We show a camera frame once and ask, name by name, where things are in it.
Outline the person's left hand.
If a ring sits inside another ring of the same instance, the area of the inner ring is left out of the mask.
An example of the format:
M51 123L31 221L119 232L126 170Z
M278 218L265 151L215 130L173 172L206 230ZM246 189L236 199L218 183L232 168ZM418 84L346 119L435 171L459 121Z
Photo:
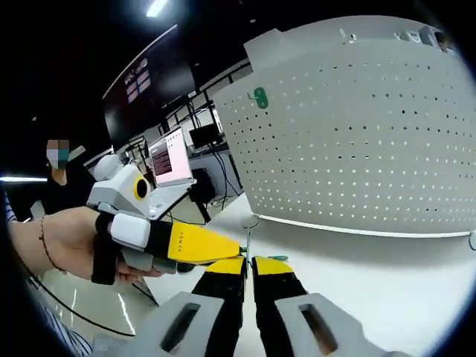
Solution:
M56 269L91 280L99 216L95 210L80 207L42 217L40 247L45 252L45 263L37 273Z

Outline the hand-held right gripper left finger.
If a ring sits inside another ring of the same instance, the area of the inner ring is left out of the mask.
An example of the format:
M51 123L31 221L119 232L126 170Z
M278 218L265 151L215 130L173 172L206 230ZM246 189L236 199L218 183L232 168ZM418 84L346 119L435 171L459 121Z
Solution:
M232 356L242 327L246 260L211 264L191 292L161 304L122 348L123 356Z

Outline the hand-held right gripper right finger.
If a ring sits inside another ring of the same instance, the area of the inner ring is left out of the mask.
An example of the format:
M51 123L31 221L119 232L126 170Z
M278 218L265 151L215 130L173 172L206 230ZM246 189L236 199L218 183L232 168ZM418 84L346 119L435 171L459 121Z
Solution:
M256 322L267 356L374 356L353 316L305 290L284 262L252 259Z

